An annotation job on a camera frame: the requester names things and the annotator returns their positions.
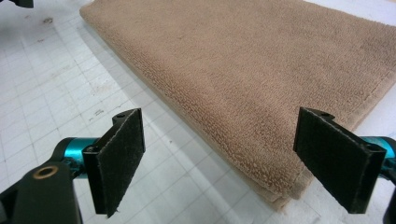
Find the brass insert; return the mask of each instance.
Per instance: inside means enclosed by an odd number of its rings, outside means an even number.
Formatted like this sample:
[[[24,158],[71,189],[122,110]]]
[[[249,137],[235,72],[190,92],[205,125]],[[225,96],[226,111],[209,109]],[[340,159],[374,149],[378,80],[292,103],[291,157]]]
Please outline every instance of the brass insert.
[[[55,175],[56,172],[58,172],[59,168],[58,166],[46,166],[43,167],[39,170],[37,170],[34,174],[33,174],[33,178],[34,179],[45,179],[48,178],[52,175]]]

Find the foam pad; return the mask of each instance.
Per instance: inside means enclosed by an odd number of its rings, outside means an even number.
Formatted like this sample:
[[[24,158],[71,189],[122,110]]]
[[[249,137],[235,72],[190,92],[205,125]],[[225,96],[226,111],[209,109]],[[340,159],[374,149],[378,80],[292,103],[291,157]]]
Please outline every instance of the foam pad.
[[[117,211],[145,151],[141,120],[140,109],[130,113],[97,157],[109,217]]]

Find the beige towel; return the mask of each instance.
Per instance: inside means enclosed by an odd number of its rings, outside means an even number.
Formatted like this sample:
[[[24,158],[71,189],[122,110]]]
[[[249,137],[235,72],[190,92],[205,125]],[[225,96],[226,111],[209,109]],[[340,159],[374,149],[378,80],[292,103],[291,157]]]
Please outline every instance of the beige towel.
[[[396,80],[396,29],[297,0],[95,0],[81,16],[278,208],[311,174],[300,106],[357,126]]]

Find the blue anodized part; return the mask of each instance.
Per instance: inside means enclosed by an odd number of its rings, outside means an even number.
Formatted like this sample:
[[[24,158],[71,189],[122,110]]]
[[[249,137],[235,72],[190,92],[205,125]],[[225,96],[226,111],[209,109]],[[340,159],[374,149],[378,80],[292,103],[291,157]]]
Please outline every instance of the blue anodized part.
[[[69,165],[70,170],[79,173],[78,178],[86,178],[84,159],[82,150],[92,145],[98,138],[75,138],[64,152],[64,162]]]

